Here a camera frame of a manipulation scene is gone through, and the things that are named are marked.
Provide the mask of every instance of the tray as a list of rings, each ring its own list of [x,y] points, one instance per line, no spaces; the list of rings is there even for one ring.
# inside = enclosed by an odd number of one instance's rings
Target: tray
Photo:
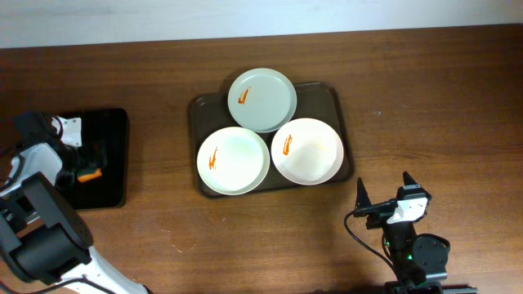
[[[297,94],[297,108],[292,119],[316,118],[331,126],[342,138],[345,156],[342,166],[336,175],[323,184],[337,183],[349,180],[354,173],[355,165],[352,157],[351,147],[346,135],[345,123],[340,106],[340,100],[336,90],[324,82],[309,82],[294,85]],[[200,96],[192,101],[190,105],[190,125],[192,132],[192,145],[194,150],[194,171],[198,175],[198,190],[208,198],[231,197],[220,194],[209,188],[199,177],[196,168],[196,157],[201,144],[209,135],[224,127],[239,127],[232,118],[227,107],[227,93],[218,93]],[[270,143],[277,131],[269,133],[257,133],[267,144],[270,151]],[[270,161],[269,171],[263,182],[246,194],[267,192],[279,189],[306,187],[287,180],[282,176]]]

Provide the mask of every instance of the wooden table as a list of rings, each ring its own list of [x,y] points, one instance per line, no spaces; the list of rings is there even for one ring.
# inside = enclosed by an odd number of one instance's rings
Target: wooden table
[[[98,251],[157,294],[390,281],[342,221],[357,176],[378,202],[396,196],[405,170],[433,195],[417,231],[452,243],[446,283],[515,293],[523,288],[522,40],[515,24],[1,50],[0,115],[125,108],[127,203],[80,215]],[[351,180],[222,200],[199,194],[188,105],[256,67],[337,88]],[[350,227],[380,247],[381,232],[364,220]],[[43,286],[17,281],[5,265],[0,277],[19,290]]]

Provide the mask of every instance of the orange object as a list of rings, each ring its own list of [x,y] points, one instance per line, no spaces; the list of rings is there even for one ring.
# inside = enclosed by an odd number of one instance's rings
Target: orange object
[[[96,169],[96,171],[95,171],[94,173],[92,173],[92,174],[90,174],[90,175],[79,176],[79,177],[78,177],[78,181],[79,181],[80,183],[85,183],[85,182],[88,182],[88,181],[90,181],[90,180],[94,180],[94,179],[96,179],[96,178],[99,178],[99,177],[101,177],[101,176],[102,176],[102,175],[101,175],[101,169],[98,168],[98,169]]]
[[[248,89],[250,89],[250,88],[251,87],[248,87],[247,89],[245,89],[245,92],[238,98],[238,103],[245,105],[245,100],[247,99]]]
[[[284,155],[288,155],[288,151],[291,145],[291,142],[293,141],[293,137],[288,134],[287,139],[285,139],[285,145],[284,145]]]
[[[214,155],[209,158],[209,169],[216,169],[214,166],[214,163],[216,163],[216,152],[218,151],[218,147],[216,147],[216,150],[214,150]]]

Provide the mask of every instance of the white plate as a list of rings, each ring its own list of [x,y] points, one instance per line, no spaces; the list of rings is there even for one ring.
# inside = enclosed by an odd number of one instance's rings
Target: white plate
[[[203,142],[196,166],[209,188],[226,195],[243,194],[256,188],[267,175],[269,149],[255,132],[226,127]]]
[[[227,102],[240,126],[257,132],[276,131],[294,115],[296,90],[273,69],[251,69],[233,82]]]
[[[317,185],[340,169],[343,143],[325,122],[299,118],[276,132],[270,153],[276,168],[287,179],[301,185]]]

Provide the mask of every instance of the black tray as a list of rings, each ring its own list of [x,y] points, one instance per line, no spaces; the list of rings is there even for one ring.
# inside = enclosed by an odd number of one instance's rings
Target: black tray
[[[346,181],[354,173],[354,159],[352,158],[351,147],[346,136],[345,123],[340,106],[340,100],[336,90],[323,82],[311,82],[294,85],[297,94],[297,108],[292,119],[295,118],[316,118],[331,126],[334,131],[342,138],[345,156],[339,171],[325,183],[336,183]],[[192,144],[194,147],[194,170],[198,175],[196,167],[196,157],[201,144],[209,135],[224,127],[239,127],[239,124],[232,118],[227,106],[227,93],[211,94],[196,98],[190,105],[190,125],[192,131]],[[270,143],[277,131],[269,133],[257,133],[267,144],[270,151]],[[276,169],[272,160],[270,161],[269,171],[261,184],[248,192],[266,192],[278,189],[288,189],[305,187],[287,180]],[[220,194],[209,188],[198,175],[198,189],[209,198],[227,197],[229,195]]]

